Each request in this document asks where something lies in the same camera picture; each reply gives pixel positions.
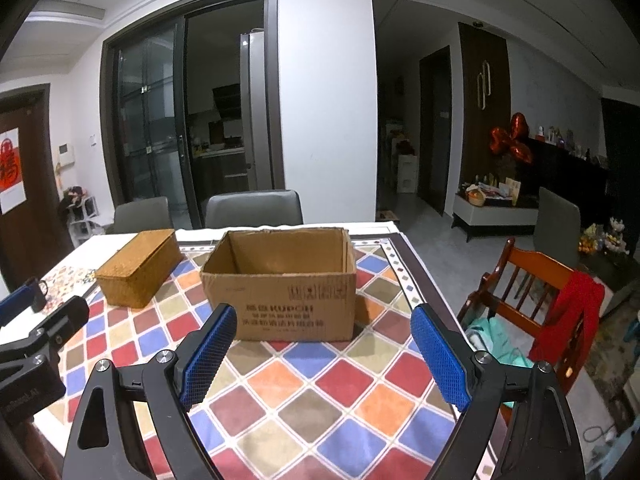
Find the black mug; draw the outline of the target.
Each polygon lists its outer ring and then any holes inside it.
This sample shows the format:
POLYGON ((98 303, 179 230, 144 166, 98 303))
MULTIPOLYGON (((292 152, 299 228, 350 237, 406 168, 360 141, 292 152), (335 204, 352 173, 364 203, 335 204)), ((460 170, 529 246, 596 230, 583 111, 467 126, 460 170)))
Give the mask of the black mug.
POLYGON ((30 278, 24 285, 32 293, 32 303, 30 307, 34 312, 41 312, 48 303, 49 287, 45 280, 41 278, 30 278))

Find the white shelf with toys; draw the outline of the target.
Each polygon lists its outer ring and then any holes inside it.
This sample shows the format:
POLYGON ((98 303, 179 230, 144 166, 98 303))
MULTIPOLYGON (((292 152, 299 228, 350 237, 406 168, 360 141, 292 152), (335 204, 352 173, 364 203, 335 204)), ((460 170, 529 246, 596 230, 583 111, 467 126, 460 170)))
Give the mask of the white shelf with toys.
POLYGON ((71 186, 63 191, 58 204, 58 216, 66 225, 75 248, 99 232, 96 200, 81 186, 71 186))

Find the woven wicker lidded box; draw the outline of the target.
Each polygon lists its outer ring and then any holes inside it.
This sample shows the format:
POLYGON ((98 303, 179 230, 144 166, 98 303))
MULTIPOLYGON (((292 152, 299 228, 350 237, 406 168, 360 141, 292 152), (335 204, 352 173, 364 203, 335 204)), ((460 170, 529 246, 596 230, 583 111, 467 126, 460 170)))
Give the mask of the woven wicker lidded box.
POLYGON ((96 270, 112 307, 143 309, 182 260, 173 229, 142 231, 96 270))

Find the grey chair left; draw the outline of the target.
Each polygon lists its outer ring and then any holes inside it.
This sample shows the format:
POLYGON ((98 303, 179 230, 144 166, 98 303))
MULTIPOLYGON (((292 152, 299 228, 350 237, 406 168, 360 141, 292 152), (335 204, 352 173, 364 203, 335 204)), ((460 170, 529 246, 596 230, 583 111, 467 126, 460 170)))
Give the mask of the grey chair left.
POLYGON ((164 196, 135 200, 115 208, 113 233, 172 229, 168 199, 164 196))

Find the grey chair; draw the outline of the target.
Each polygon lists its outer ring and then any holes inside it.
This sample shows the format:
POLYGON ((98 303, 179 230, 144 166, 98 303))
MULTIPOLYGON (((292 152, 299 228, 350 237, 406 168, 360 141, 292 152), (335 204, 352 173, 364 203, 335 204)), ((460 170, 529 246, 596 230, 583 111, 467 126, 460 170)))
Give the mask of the grey chair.
POLYGON ((299 226, 304 223, 299 195, 293 190, 247 191, 211 197, 205 209, 209 229, 299 226))
POLYGON ((168 199, 164 196, 135 200, 115 208, 113 233, 172 229, 168 199))
POLYGON ((536 251, 575 269, 579 261, 579 237, 579 208, 546 188, 540 188, 533 235, 536 251))

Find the red cloth on chair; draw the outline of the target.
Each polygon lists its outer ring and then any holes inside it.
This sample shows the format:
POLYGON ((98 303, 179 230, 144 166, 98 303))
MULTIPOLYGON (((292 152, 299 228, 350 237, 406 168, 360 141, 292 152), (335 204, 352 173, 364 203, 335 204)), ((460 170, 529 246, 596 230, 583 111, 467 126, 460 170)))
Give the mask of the red cloth on chair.
POLYGON ((580 271, 570 274, 566 285, 552 301, 528 358, 533 362, 559 363, 578 325, 582 326, 579 349, 589 351, 599 327, 604 295, 604 286, 588 274, 580 271))

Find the red wooden chair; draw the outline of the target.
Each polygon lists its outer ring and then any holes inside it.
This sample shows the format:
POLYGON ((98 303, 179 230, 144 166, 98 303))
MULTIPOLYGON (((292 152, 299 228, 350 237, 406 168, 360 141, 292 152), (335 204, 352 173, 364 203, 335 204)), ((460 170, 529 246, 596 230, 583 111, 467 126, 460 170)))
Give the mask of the red wooden chair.
POLYGON ((506 240, 495 267, 463 304, 458 321, 466 330, 473 322, 495 318, 506 332, 508 346, 528 356, 549 308, 574 270, 542 252, 506 240))

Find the colourful diamond pattern tablecloth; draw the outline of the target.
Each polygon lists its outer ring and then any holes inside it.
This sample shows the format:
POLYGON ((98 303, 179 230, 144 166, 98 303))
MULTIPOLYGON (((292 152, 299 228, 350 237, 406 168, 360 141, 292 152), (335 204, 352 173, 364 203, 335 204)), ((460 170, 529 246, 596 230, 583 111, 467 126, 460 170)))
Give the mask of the colourful diamond pattern tablecloth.
MULTIPOLYGON (((215 242, 200 236, 183 243, 180 264, 137 311, 111 306, 92 281, 125 243, 121 235, 92 240, 48 274, 53 289, 84 296, 90 308, 87 325, 61 353, 65 396, 36 418, 58 452, 96 362, 144 362, 206 321, 200 270, 215 242)), ((409 327, 411 310, 422 302, 442 307, 442 294, 403 235, 352 242, 352 339, 236 342, 191 411, 226 478, 422 479, 442 452, 459 414, 442 398, 409 327)))

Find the open cardboard box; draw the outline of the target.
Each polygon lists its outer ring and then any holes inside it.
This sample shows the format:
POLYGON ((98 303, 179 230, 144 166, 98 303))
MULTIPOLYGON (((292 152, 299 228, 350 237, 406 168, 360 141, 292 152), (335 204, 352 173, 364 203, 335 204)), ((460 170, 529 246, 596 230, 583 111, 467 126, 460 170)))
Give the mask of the open cardboard box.
POLYGON ((352 240, 341 228, 229 231, 201 267, 209 304, 247 341, 344 341, 356 313, 352 240))

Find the grey chair right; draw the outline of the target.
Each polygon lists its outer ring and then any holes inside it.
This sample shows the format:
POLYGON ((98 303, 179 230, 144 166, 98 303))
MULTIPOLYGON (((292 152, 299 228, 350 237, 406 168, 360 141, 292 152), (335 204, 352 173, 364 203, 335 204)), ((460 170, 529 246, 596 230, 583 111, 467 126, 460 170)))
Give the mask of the grey chair right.
POLYGON ((575 269, 579 261, 579 237, 579 208, 546 188, 540 188, 533 235, 536 251, 575 269))

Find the grey chair middle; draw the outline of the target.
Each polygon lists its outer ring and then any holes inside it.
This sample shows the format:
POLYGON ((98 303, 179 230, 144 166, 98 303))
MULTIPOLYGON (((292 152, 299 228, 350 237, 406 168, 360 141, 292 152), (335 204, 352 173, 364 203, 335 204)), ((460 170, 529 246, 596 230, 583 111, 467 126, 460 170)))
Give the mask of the grey chair middle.
POLYGON ((247 191, 211 197, 205 209, 209 229, 299 226, 304 223, 299 195, 293 190, 247 191))

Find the white low tv bench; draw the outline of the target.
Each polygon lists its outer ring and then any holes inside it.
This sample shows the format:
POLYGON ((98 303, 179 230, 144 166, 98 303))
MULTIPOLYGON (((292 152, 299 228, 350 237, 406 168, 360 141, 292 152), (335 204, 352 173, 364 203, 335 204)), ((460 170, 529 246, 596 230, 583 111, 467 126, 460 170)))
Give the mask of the white low tv bench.
POLYGON ((532 234, 538 219, 538 207, 514 205, 504 191, 484 184, 472 185, 472 197, 465 188, 447 191, 445 211, 451 227, 464 232, 466 240, 500 234, 532 234))

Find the glass sliding door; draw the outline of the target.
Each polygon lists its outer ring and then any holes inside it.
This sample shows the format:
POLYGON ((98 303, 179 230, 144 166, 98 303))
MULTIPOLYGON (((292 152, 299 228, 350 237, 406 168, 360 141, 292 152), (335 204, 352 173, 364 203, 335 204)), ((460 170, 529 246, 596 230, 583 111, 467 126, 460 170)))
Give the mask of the glass sliding door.
POLYGON ((139 24, 104 42, 100 113, 113 203, 166 197, 175 228, 199 228, 183 16, 139 24))

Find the red foil balloon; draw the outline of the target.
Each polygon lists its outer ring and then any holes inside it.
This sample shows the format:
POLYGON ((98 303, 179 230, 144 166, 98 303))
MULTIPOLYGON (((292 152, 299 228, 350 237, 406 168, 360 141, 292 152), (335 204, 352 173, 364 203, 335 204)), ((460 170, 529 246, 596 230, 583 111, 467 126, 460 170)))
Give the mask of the red foil balloon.
POLYGON ((523 142, 529 135, 529 126, 523 113, 516 112, 511 117, 510 130, 495 127, 490 132, 489 149, 498 155, 508 151, 516 160, 530 164, 532 152, 523 142))

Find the silver refrigerator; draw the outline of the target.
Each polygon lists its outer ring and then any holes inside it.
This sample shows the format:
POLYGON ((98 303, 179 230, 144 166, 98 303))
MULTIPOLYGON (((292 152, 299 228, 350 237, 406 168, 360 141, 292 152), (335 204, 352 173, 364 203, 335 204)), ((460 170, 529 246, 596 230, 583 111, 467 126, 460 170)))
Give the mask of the silver refrigerator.
POLYGON ((240 39, 240 90, 243 144, 251 190, 271 190, 271 156, 266 93, 265 32, 254 29, 240 39))

